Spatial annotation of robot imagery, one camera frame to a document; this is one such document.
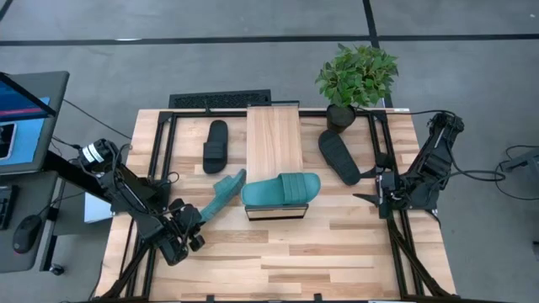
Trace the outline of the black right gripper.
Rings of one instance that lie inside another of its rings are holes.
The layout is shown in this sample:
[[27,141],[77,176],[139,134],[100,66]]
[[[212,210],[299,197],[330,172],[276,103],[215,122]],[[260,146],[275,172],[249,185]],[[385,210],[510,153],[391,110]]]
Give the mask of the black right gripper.
[[379,217],[387,219],[392,216],[393,211],[402,210],[404,207],[403,197],[398,192],[400,181],[395,173],[395,162],[386,153],[381,152],[376,155],[376,166],[371,170],[362,173],[362,178],[376,177],[377,195],[354,194],[356,198],[368,201],[378,207]]

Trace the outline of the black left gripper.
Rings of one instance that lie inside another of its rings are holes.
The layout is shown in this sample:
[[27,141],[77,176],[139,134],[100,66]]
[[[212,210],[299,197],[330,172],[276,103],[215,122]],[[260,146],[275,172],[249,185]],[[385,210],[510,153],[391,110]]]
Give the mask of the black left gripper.
[[196,236],[205,224],[199,210],[182,199],[175,199],[168,207],[168,212],[170,217],[166,230],[173,236]]

